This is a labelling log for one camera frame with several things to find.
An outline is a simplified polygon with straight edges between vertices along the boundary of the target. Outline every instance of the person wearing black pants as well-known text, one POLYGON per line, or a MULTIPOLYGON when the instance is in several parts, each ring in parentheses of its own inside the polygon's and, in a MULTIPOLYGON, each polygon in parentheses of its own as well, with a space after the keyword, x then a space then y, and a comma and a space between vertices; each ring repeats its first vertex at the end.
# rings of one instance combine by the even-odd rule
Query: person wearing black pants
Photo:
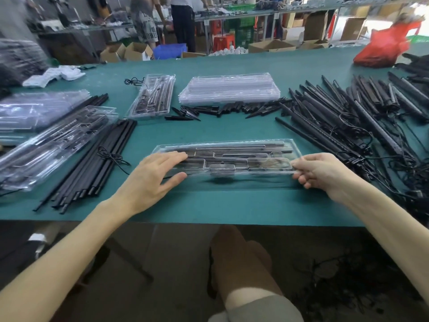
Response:
MULTIPOLYGON (((207 0, 201 0, 207 8, 207 0)), ((195 14, 191 0, 171 0, 174 33, 179 44, 186 43, 188 52, 195 53, 195 14)))

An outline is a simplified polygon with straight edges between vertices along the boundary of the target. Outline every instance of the green plastic crate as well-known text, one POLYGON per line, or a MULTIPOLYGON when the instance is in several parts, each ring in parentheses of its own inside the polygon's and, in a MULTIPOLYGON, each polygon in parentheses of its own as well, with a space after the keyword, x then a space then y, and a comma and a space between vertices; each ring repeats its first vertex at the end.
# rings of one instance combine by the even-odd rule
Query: green plastic crate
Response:
MULTIPOLYGON (((232 5, 226 5, 224 6, 224 8, 228 11, 251 11, 255 9, 255 5, 254 4, 232 4, 232 5)), ((225 26, 227 26, 229 29, 249 27, 254 25, 255 25, 255 17, 225 20, 225 26)))
POLYGON ((414 35, 407 37, 411 44, 429 42, 429 36, 414 35))
POLYGON ((236 48, 248 48, 249 44, 253 43, 254 27, 240 27, 236 29, 236 48))

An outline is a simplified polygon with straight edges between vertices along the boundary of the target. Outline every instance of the concrete floor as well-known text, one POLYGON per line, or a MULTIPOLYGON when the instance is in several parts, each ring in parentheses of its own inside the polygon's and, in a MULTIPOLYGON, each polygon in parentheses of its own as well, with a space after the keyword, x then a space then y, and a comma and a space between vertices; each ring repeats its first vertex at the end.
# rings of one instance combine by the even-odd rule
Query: concrete floor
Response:
MULTIPOLYGON (((207 296, 208 246, 217 225, 126 223, 114 236, 136 256, 154 282, 142 276, 114 253, 89 286, 69 298, 54 321, 61 322, 193 322, 206 321, 222 310, 207 296)), ((287 297, 308 283, 302 270, 312 259, 343 253, 362 233, 361 228, 241 226, 246 239, 260 242, 273 259, 273 276, 287 297)), ((335 272, 335 266, 324 273, 335 272)), ((341 308, 329 321, 428 321, 425 305, 403 298, 385 301, 383 315, 341 308)))

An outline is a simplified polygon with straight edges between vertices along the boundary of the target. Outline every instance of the green tabletop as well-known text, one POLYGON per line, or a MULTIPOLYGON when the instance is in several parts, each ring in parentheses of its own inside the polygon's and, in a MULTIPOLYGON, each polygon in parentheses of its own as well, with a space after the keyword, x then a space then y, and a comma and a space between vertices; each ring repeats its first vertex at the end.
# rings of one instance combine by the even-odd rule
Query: green tabletop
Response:
MULTIPOLYGON (((54 82, 46 90, 87 89, 92 95, 109 93, 109 100, 104 106, 116 107, 118 113, 123 115, 138 91, 136 86, 125 85, 124 79, 143 78, 147 74, 176 75, 172 100, 172 106, 175 107, 180 106, 178 94, 192 77, 201 75, 269 72, 282 91, 282 96, 288 95, 289 87, 297 89, 306 79, 314 85, 321 84, 322 74, 329 80, 336 79, 344 87, 349 86, 353 74, 386 79, 388 70, 353 66, 353 58, 361 49, 350 47, 297 50, 99 65, 94 70, 86 71, 87 75, 79 80, 54 82)), ((425 54, 427 50, 427 43, 421 43, 413 45, 410 52, 425 54)), ((220 119, 201 114, 201 122, 165 121, 163 118, 140 121, 122 155, 134 168, 155 146, 161 144, 273 138, 294 139, 303 154, 319 151, 306 140, 277 124, 274 121, 275 116, 276 114, 270 114, 246 120, 243 113, 227 114, 220 119)), ((427 127, 416 127, 416 133, 424 135, 423 143, 427 144, 427 127)), ((37 213, 32 211, 81 155, 72 157, 32 192, 2 198, 0 219, 83 220, 99 201, 110 197, 126 179, 120 169, 113 170, 100 197, 80 201, 65 215, 60 215, 48 206, 37 213)), ((225 185, 213 189, 192 185, 192 180, 188 179, 186 182, 189 188, 186 184, 180 185, 147 212, 133 217, 133 220, 152 223, 362 225, 350 212, 333 203, 323 192, 306 191, 291 181, 290 177, 286 176, 284 179, 282 187, 267 187, 261 183, 249 187, 225 185)))

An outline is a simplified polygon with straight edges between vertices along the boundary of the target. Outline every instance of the gray shorts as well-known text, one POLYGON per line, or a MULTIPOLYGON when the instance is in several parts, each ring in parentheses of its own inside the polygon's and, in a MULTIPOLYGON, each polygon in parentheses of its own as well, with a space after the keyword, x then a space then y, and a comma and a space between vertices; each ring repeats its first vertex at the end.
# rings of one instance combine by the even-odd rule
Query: gray shorts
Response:
POLYGON ((298 309, 286 298, 272 295, 213 315, 208 322, 303 322, 298 309))
POLYGON ((143 43, 158 42, 157 25, 154 19, 142 11, 134 12, 131 14, 132 22, 136 27, 136 32, 139 39, 143 43))

